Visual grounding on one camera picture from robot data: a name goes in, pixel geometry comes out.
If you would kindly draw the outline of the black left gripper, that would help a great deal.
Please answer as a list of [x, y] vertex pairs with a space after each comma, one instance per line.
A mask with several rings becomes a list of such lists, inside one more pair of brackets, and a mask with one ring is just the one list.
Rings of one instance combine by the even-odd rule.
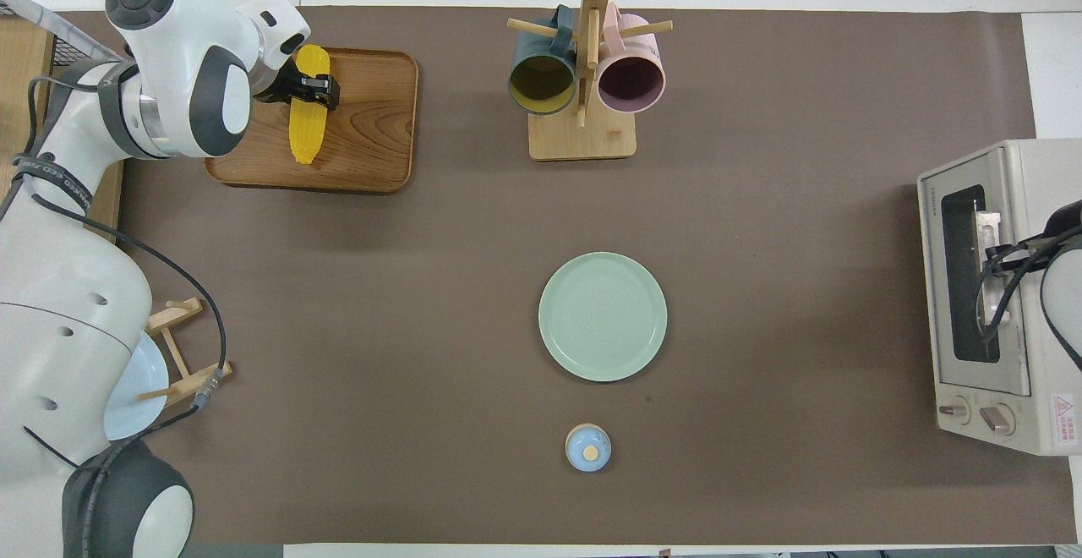
[[337, 110], [340, 104], [340, 87], [333, 76], [318, 76], [318, 84], [312, 84], [316, 76], [305, 74], [298, 68], [293, 57], [288, 57], [278, 69], [270, 83], [260, 92], [254, 93], [254, 99], [263, 103], [285, 102], [292, 99], [316, 102], [324, 105], [328, 111]]

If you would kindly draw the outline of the yellow corn cob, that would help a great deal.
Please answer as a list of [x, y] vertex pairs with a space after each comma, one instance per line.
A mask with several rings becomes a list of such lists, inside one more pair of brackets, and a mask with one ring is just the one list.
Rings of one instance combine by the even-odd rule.
[[[328, 52], [313, 43], [306, 43], [298, 50], [296, 68], [311, 77], [330, 72], [330, 56]], [[311, 165], [320, 152], [327, 128], [328, 108], [314, 101], [293, 98], [290, 104], [289, 129], [290, 149], [298, 164]]]

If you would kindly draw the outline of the pale green round plate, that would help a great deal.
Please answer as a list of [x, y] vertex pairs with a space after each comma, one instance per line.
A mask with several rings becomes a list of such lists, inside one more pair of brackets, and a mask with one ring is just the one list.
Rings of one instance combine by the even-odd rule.
[[568, 260], [538, 298], [538, 333], [580, 380], [617, 382], [652, 364], [669, 326], [664, 290], [645, 265], [591, 251]]

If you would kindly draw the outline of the cream toaster oven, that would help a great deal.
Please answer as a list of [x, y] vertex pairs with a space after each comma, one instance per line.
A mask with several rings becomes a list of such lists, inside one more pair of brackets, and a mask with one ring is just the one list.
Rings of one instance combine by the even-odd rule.
[[1041, 307], [1045, 226], [1082, 200], [1082, 140], [1004, 140], [921, 174], [936, 420], [1040, 457], [1082, 457], [1082, 373]]

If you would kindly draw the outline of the brown wooden tray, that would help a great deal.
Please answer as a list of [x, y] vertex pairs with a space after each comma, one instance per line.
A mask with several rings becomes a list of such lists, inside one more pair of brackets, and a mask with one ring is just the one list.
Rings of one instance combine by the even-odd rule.
[[403, 51], [328, 48], [340, 104], [328, 112], [320, 152], [296, 162], [287, 142], [285, 103], [255, 102], [240, 145], [204, 160], [229, 187], [313, 192], [393, 194], [410, 180], [418, 65]]

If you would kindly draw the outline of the dark blue mug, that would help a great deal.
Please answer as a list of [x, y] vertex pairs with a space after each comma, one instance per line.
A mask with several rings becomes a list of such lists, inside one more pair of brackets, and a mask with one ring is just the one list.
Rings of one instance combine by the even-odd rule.
[[511, 56], [511, 99], [526, 112], [560, 112], [571, 104], [577, 91], [572, 8], [560, 4], [551, 19], [533, 23], [549, 27], [555, 34], [546, 36], [519, 31]]

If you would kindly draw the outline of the brown table mat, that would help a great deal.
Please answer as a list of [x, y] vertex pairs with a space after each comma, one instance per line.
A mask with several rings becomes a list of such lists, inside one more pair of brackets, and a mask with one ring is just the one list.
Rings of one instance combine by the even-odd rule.
[[[196, 543], [1058, 544], [1066, 459], [935, 422], [920, 173], [1032, 137], [1013, 14], [647, 11], [662, 99], [626, 160], [536, 162], [510, 8], [311, 6], [313, 41], [418, 64], [387, 196], [137, 161], [121, 229], [209, 289], [235, 374], [150, 439]], [[580, 380], [538, 333], [566, 261], [667, 298], [652, 364]], [[598, 424], [612, 459], [565, 457]]]

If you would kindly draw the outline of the wooden mug tree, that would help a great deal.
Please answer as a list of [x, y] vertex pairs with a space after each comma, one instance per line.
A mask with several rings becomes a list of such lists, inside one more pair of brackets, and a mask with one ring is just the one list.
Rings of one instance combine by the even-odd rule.
[[[527, 112], [528, 150], [535, 161], [621, 160], [637, 152], [635, 116], [638, 112], [610, 110], [596, 91], [601, 26], [610, 1], [581, 0], [578, 10], [572, 10], [577, 91], [571, 104], [560, 112]], [[507, 26], [517, 35], [522, 30], [546, 36], [555, 34], [533, 22], [509, 19]], [[647, 25], [623, 30], [622, 35], [630, 37], [652, 31], [657, 38], [673, 29], [671, 21], [647, 22]]]

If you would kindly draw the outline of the wooden plate rack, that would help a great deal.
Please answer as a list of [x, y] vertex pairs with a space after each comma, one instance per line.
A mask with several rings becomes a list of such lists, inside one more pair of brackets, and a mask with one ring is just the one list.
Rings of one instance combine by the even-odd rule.
[[167, 408], [182, 402], [186, 397], [210, 397], [219, 388], [221, 381], [230, 376], [233, 369], [228, 361], [222, 366], [212, 364], [206, 366], [204, 369], [190, 370], [182, 351], [179, 350], [177, 340], [172, 334], [172, 328], [202, 310], [204, 310], [204, 305], [200, 298], [186, 298], [167, 301], [162, 311], [150, 316], [145, 327], [146, 333], [151, 338], [160, 336], [164, 340], [167, 353], [171, 355], [175, 369], [179, 371], [179, 380], [175, 380], [167, 388], [140, 393], [135, 397], [136, 402], [147, 402], [155, 397], [164, 397], [164, 408]]

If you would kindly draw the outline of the pink mug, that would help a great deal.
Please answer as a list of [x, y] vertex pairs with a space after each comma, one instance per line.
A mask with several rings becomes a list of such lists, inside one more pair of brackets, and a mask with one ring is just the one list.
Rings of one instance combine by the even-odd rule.
[[598, 51], [598, 98], [615, 112], [642, 112], [664, 95], [667, 76], [656, 34], [625, 37], [622, 31], [647, 25], [637, 14], [606, 6]]

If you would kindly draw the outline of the light wooden shelf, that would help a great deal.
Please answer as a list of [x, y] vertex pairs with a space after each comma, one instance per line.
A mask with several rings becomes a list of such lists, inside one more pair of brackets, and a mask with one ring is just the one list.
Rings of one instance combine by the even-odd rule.
[[[30, 108], [27, 102], [27, 85], [38, 75], [60, 76], [64, 69], [57, 61], [58, 43], [54, 34], [15, 15], [0, 14], [0, 216], [3, 216], [5, 196], [11, 187], [14, 169], [11, 157], [23, 152], [30, 134]], [[50, 93], [58, 93], [60, 87], [44, 90], [39, 85], [36, 92], [37, 123], [40, 125], [47, 110]], [[124, 162], [117, 161], [103, 174], [89, 218], [117, 229], [120, 215], [121, 192], [123, 192]]]

